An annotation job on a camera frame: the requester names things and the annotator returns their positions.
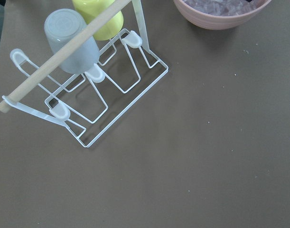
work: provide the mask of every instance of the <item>white cup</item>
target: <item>white cup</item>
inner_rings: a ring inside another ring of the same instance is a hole
[[[45,33],[52,52],[55,54],[86,26],[83,17],[72,9],[59,9],[51,13],[45,21]],[[94,38],[90,37],[60,68],[70,74],[81,74],[97,63],[99,56],[99,48]]]

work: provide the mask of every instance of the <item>pink bowl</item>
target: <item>pink bowl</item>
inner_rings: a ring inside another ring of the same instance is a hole
[[[183,0],[174,0],[177,9],[188,21],[204,29],[212,30],[229,29],[241,25],[255,16],[270,2],[271,0],[261,0],[257,9],[237,16],[213,16],[192,8]]]

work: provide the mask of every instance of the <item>drying rack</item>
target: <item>drying rack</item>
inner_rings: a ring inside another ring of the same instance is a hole
[[[76,51],[100,27],[108,22],[116,13],[122,10],[131,1],[133,4],[133,9],[135,12],[140,35],[138,35],[137,32],[133,30],[129,31],[126,28],[122,29],[100,50],[100,56],[102,56],[107,50],[110,51],[110,49],[112,51],[112,54],[103,63],[99,61],[98,64],[95,64],[92,70],[89,72],[85,72],[81,75],[72,75],[64,83],[58,82],[50,75],[51,72],[55,70],[67,57],[69,57],[74,51]],[[132,83],[132,85],[129,86],[129,88],[127,89],[123,89],[112,78],[112,76],[108,75],[104,70],[102,70],[102,67],[107,65],[109,61],[117,54],[118,50],[115,46],[116,41],[119,41],[123,45],[124,51],[127,53],[133,69],[137,75],[137,81]],[[163,68],[163,71],[161,74],[156,76],[148,86],[138,92],[134,99],[129,102],[128,105],[126,105],[112,120],[110,120],[108,124],[95,135],[93,139],[85,143],[81,139],[81,137],[85,134],[87,128],[71,119],[71,113],[79,116],[89,124],[95,124],[100,118],[102,118],[102,116],[109,108],[108,104],[105,102],[104,97],[101,95],[99,89],[97,88],[97,85],[103,80],[109,80],[113,84],[113,86],[116,87],[125,96],[129,95],[129,92],[131,93],[131,90],[133,90],[135,86],[142,80],[142,77],[144,77],[141,76],[138,71],[138,67],[130,52],[131,48],[139,50],[148,69],[152,69],[156,65],[160,65]],[[153,63],[149,63],[145,52],[154,59]],[[98,17],[96,17],[80,34],[78,34],[71,41],[69,41],[62,49],[55,53],[41,67],[38,67],[34,62],[32,62],[29,57],[25,55],[25,53],[20,49],[13,50],[10,54],[10,58],[12,59],[15,66],[20,70],[20,72],[22,72],[28,78],[10,95],[2,96],[3,101],[0,103],[0,110],[6,113],[10,110],[11,107],[14,107],[38,118],[60,125],[66,128],[83,147],[90,147],[93,143],[95,143],[102,134],[104,134],[134,103],[136,103],[152,86],[154,86],[168,72],[168,66],[149,48],[146,25],[140,0],[116,0],[109,8],[107,8]],[[28,74],[23,69],[22,65],[26,62],[28,62],[36,69],[36,71],[32,75]],[[68,89],[68,86],[71,85],[79,76],[82,77],[82,80],[80,80],[73,87]],[[55,91],[51,92],[40,83],[46,77],[57,86],[57,89]],[[71,93],[82,84],[87,82],[93,87],[101,103],[104,105],[104,109],[94,119],[89,119],[82,112],[76,110],[74,107],[67,104],[58,96],[63,92]],[[41,89],[48,93],[48,97],[44,100],[44,103],[48,107],[48,110],[50,112],[49,114],[46,114],[19,102],[36,86],[39,86]],[[74,125],[76,128],[79,128],[79,133],[76,133],[76,131],[72,130],[72,128],[70,127],[72,125]]]

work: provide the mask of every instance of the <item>wooden rod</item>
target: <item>wooden rod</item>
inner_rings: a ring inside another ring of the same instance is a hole
[[[104,12],[88,24],[83,31],[64,45],[29,78],[14,89],[13,92],[8,95],[8,98],[13,102],[19,102],[130,1],[131,0],[116,0]],[[7,113],[10,109],[11,106],[9,106],[5,101],[0,102],[0,111]]]

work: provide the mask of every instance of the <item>table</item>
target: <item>table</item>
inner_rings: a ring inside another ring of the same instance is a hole
[[[0,101],[24,80],[10,51],[43,64],[45,18],[72,7],[7,1]],[[223,31],[192,25],[172,1],[143,10],[169,73],[92,147],[0,112],[0,228],[290,228],[290,1]]]

